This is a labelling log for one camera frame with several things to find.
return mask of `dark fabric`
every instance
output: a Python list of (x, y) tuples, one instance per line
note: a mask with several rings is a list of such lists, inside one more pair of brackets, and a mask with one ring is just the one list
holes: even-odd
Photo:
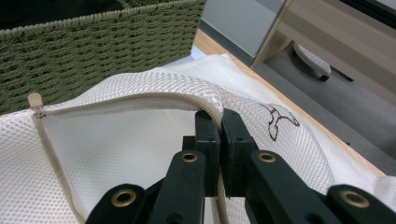
[(0, 30), (122, 9), (117, 0), (0, 0)]

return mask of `wicker texture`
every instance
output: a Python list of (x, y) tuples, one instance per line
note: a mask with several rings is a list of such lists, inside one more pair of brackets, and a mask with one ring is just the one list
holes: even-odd
[(130, 8), (0, 31), (0, 114), (70, 100), (123, 72), (190, 54), (205, 0), (130, 1)]

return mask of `gray floor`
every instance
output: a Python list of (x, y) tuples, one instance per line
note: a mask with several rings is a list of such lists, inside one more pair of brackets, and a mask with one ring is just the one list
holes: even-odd
[(253, 70), (384, 173), (396, 175), (395, 106), (335, 69), (329, 80), (318, 81), (292, 46)]

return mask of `green woven basket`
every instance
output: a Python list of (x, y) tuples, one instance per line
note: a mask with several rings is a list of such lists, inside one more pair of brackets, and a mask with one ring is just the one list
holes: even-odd
[(122, 11), (0, 31), (0, 114), (82, 94), (106, 77), (190, 55), (205, 0), (123, 2)]

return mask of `gray panel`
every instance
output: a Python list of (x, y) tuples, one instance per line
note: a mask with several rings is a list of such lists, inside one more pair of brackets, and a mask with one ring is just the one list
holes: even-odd
[(207, 0), (203, 21), (254, 58), (284, 2)]

